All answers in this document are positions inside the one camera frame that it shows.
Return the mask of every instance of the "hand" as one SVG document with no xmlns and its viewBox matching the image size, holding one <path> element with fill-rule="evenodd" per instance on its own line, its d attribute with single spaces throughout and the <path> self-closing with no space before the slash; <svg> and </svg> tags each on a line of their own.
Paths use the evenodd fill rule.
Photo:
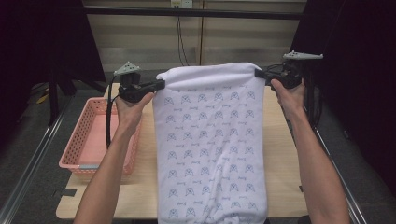
<svg viewBox="0 0 396 224">
<path fill-rule="evenodd" d="M 291 90 L 285 89 L 282 83 L 276 79 L 272 79 L 271 84 L 276 89 L 277 101 L 285 110 L 288 120 L 294 120 L 304 114 L 304 81 Z"/>
<path fill-rule="evenodd" d="M 142 117 L 142 111 L 145 105 L 147 105 L 154 97 L 154 93 L 149 92 L 146 94 L 139 103 L 132 104 L 117 97 L 117 112 L 119 114 L 119 127 L 122 131 L 127 132 L 132 136 L 136 131 L 136 127 L 139 124 L 140 118 Z"/>
</svg>

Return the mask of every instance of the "finger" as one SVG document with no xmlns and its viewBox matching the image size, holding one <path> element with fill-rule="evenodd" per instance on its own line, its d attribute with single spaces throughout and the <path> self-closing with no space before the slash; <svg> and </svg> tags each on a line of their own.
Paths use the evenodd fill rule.
<svg viewBox="0 0 396 224">
<path fill-rule="evenodd" d="M 275 79 L 275 78 L 273 78 L 273 79 L 271 80 L 271 84 L 272 84 L 273 87 L 276 89 L 276 91 L 278 91 L 279 93 L 281 93 L 281 92 L 283 92 L 283 91 L 286 90 L 286 89 L 283 87 L 282 83 L 281 83 L 279 80 Z"/>
<path fill-rule="evenodd" d="M 149 92 L 142 98 L 142 100 L 138 104 L 144 107 L 152 100 L 152 98 L 154 98 L 154 92 Z"/>
<path fill-rule="evenodd" d="M 120 97 L 117 97 L 117 98 L 116 98 L 116 104 L 117 104 L 118 106 L 127 106 L 127 107 L 131 107 L 131 106 L 135 105 L 135 104 L 133 104 L 133 103 L 131 103 L 131 102 L 128 102 L 128 101 L 126 101 L 126 100 L 120 98 Z"/>
</svg>

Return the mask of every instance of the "wall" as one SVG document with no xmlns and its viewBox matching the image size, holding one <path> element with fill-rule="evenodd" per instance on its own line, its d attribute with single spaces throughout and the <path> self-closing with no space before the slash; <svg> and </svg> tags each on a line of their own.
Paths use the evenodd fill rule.
<svg viewBox="0 0 396 224">
<path fill-rule="evenodd" d="M 170 0 L 85 0 L 84 5 L 170 7 Z M 302 12 L 304 5 L 305 0 L 193 1 L 193 8 L 273 12 Z M 144 69 L 181 66 L 175 17 L 88 17 L 105 72 L 117 70 L 127 61 Z M 297 25 L 297 21 L 180 18 L 184 50 L 190 65 L 280 63 L 282 55 L 290 51 Z"/>
</svg>

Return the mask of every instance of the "human arm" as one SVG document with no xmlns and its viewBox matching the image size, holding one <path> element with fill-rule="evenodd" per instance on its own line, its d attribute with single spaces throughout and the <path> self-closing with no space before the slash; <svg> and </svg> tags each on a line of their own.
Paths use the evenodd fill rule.
<svg viewBox="0 0 396 224">
<path fill-rule="evenodd" d="M 339 176 L 304 111 L 304 84 L 286 90 L 276 79 L 271 83 L 293 128 L 300 178 L 312 223 L 349 223 L 347 200 Z"/>
<path fill-rule="evenodd" d="M 119 126 L 106 155 L 87 186 L 74 223 L 111 223 L 120 192 L 120 181 L 129 141 L 136 131 L 142 110 L 153 97 L 148 93 L 139 103 L 116 99 Z"/>
</svg>

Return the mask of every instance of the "white towel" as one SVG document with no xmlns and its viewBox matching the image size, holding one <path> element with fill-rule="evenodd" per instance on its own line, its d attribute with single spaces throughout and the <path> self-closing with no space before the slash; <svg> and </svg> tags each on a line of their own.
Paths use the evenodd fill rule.
<svg viewBox="0 0 396 224">
<path fill-rule="evenodd" d="M 153 100 L 159 223 L 263 223 L 265 80 L 252 63 L 159 74 Z"/>
</svg>

